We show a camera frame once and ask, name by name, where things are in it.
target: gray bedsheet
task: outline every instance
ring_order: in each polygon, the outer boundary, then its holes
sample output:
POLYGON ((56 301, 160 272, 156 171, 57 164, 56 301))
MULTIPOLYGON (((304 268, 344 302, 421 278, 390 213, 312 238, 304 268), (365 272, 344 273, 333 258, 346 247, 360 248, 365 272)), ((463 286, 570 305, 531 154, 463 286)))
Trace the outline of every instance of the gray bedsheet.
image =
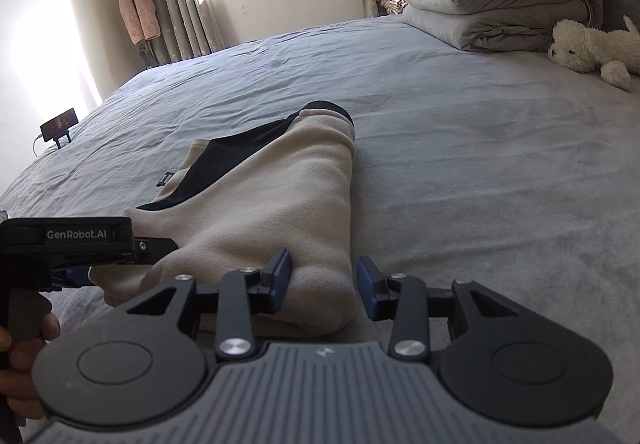
MULTIPOLYGON (((356 125, 353 254, 431 286, 473 278, 593 339, 615 370, 601 420, 637 442, 640 92, 597 74, 542 54, 460 52, 398 18, 312 28, 140 74, 0 207, 119 214, 155 196, 191 140, 318 99, 356 125)), ((55 297, 67 328, 102 308, 91 290, 55 297)), ((335 339, 388 330, 360 310, 335 339)))

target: white stuffed animal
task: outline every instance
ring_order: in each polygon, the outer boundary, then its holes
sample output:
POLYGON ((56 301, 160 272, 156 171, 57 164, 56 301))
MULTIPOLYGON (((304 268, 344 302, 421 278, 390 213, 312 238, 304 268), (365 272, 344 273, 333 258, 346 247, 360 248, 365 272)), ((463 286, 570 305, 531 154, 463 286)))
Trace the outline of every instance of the white stuffed animal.
POLYGON ((601 77, 609 85, 631 90, 629 72, 640 74, 640 33, 628 17, 624 19, 628 31, 603 32, 577 21, 559 21, 548 58, 576 72, 600 68, 601 77))

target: human hand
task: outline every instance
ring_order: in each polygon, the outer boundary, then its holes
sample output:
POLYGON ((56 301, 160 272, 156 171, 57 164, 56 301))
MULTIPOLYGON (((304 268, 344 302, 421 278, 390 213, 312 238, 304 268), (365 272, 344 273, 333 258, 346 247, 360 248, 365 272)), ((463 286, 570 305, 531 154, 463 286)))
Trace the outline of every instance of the human hand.
POLYGON ((9 352, 10 368, 0 370, 0 394, 7 396, 9 408, 27 419, 41 419, 44 411, 31 382, 31 367, 38 353, 60 335, 60 323, 55 314, 42 320, 43 338, 21 341, 12 345, 11 335, 0 327, 0 352, 9 352))

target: white wall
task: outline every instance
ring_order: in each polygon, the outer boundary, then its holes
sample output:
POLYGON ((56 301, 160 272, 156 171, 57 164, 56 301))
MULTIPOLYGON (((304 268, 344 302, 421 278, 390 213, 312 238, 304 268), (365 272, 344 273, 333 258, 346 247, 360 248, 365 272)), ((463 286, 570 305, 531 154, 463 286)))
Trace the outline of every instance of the white wall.
POLYGON ((363 0, 208 0, 226 46, 364 18, 363 0))
POLYGON ((0 193, 43 122, 85 115, 142 69, 117 0, 0 0, 0 193))

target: charging cable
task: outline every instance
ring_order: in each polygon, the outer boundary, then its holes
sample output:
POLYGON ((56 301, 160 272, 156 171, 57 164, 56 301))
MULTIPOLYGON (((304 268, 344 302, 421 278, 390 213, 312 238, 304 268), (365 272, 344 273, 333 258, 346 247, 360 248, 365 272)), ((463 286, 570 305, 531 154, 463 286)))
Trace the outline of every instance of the charging cable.
POLYGON ((38 137, 36 137, 35 139, 33 139, 33 154, 36 156, 36 158, 38 158, 38 154, 36 153, 36 141, 38 139, 42 138, 42 134, 40 134, 38 137))

